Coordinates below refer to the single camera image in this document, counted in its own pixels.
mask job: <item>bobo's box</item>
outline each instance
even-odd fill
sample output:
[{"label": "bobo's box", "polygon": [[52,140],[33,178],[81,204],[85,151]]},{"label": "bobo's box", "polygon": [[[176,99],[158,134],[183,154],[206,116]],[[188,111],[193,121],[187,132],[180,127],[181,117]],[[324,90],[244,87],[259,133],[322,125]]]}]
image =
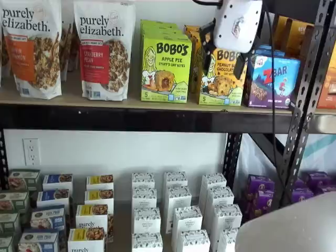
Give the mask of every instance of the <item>bobo's box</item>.
[{"label": "bobo's box", "polygon": [[143,35],[141,100],[186,103],[192,43],[184,34]]},{"label": "bobo's box", "polygon": [[[203,51],[199,50],[198,54],[196,53],[196,58],[201,59],[201,62]],[[233,71],[238,56],[238,52],[216,49],[211,54],[208,74],[204,75],[203,67],[199,67],[197,85],[199,104],[240,106],[247,65],[237,80]]]}]

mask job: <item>purely elizabeth granola bag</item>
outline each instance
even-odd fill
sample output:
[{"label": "purely elizabeth granola bag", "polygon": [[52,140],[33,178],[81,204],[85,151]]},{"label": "purely elizabeth granola bag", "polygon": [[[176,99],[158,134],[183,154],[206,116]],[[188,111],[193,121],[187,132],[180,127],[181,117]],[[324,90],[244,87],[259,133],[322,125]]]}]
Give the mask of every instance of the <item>purely elizabeth granola bag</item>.
[{"label": "purely elizabeth granola bag", "polygon": [[76,1],[83,97],[127,98],[135,5],[131,2]]},{"label": "purely elizabeth granola bag", "polygon": [[0,0],[5,41],[20,95],[61,95],[60,0]]}]

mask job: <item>white snack box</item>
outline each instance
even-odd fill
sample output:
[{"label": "white snack box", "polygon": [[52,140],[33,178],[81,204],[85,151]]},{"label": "white snack box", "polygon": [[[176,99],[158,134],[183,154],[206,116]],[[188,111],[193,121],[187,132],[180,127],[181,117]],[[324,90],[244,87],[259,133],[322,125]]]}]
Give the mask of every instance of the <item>white snack box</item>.
[{"label": "white snack box", "polygon": [[239,228],[243,215],[237,204],[215,206],[215,216],[211,228],[210,241],[213,252],[217,251],[219,236],[223,230]]},{"label": "white snack box", "polygon": [[191,193],[188,186],[170,187],[166,193],[166,206],[164,213],[164,233],[173,231],[174,209],[191,205]]},{"label": "white snack box", "polygon": [[135,187],[155,188],[154,173],[132,173],[132,190]]},{"label": "white snack box", "polygon": [[187,186],[188,180],[185,172],[165,172],[163,174],[162,204],[165,206],[167,188],[170,186]]},{"label": "white snack box", "polygon": [[[90,239],[94,233],[99,233],[99,238]],[[70,230],[68,239],[69,252],[104,252],[104,230],[102,227],[76,228]]]},{"label": "white snack box", "polygon": [[162,252],[163,242],[160,233],[132,234],[132,252]]},{"label": "white snack box", "polygon": [[108,233],[108,205],[78,205],[76,228],[102,227]]},{"label": "white snack box", "polygon": [[86,190],[113,190],[113,175],[90,176],[86,178]]},{"label": "white snack box", "polygon": [[198,206],[176,208],[174,211],[172,249],[176,251],[177,238],[181,232],[202,228],[202,213]]},{"label": "white snack box", "polygon": [[42,186],[43,191],[68,189],[70,197],[74,191],[72,174],[45,175]]},{"label": "white snack box", "polygon": [[69,190],[48,190],[39,192],[36,205],[37,207],[64,205],[65,213],[69,215]]},{"label": "white snack box", "polygon": [[200,199],[198,205],[203,215],[205,213],[208,189],[215,186],[226,186],[226,179],[222,173],[207,174],[202,176],[201,190],[199,193]]},{"label": "white snack box", "polygon": [[211,234],[215,205],[232,205],[233,200],[234,195],[228,186],[215,186],[208,190],[204,215],[204,227],[209,235]]},{"label": "white snack box", "polygon": [[220,234],[218,243],[218,252],[235,252],[236,237],[239,228],[233,228],[231,230],[223,230]]},{"label": "white snack box", "polygon": [[158,207],[134,209],[132,233],[159,233],[160,227],[161,217]]},{"label": "white snack box", "polygon": [[181,232],[176,252],[208,252],[210,240],[206,230]]},{"label": "white snack box", "polygon": [[85,192],[85,205],[108,205],[108,213],[114,213],[114,191],[92,190]]}]

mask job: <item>green snack box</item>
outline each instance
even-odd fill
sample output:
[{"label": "green snack box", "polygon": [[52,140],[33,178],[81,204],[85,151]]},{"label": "green snack box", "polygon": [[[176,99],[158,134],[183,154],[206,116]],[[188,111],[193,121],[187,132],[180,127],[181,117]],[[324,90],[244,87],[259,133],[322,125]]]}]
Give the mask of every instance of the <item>green snack box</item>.
[{"label": "green snack box", "polygon": [[184,34],[146,33],[141,100],[186,103],[192,43]]}]

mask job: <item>yellow label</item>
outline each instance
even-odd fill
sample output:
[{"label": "yellow label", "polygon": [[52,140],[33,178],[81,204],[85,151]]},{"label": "yellow label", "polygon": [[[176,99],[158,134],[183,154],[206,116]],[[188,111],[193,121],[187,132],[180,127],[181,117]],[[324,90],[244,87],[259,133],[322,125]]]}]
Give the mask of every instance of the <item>yellow label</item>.
[{"label": "yellow label", "polygon": [[73,234],[73,241],[75,242],[86,240],[86,229],[84,228],[75,229]]}]

